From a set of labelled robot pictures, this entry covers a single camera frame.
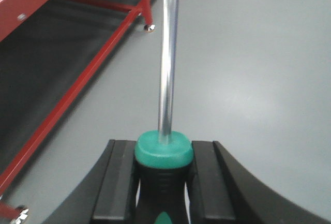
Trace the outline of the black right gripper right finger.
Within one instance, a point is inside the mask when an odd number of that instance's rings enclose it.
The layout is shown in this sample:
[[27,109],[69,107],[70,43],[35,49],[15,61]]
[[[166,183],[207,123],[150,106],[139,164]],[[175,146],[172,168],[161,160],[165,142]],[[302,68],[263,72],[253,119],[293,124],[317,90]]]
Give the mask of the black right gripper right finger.
[[281,196],[218,142],[193,141],[191,223],[328,223]]

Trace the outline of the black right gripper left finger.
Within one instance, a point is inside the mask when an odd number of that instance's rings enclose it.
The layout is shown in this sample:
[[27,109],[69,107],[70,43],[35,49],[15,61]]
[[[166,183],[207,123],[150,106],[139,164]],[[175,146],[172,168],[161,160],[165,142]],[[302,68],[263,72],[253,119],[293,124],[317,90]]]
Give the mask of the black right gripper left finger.
[[110,140],[82,182],[44,223],[133,223],[135,142]]

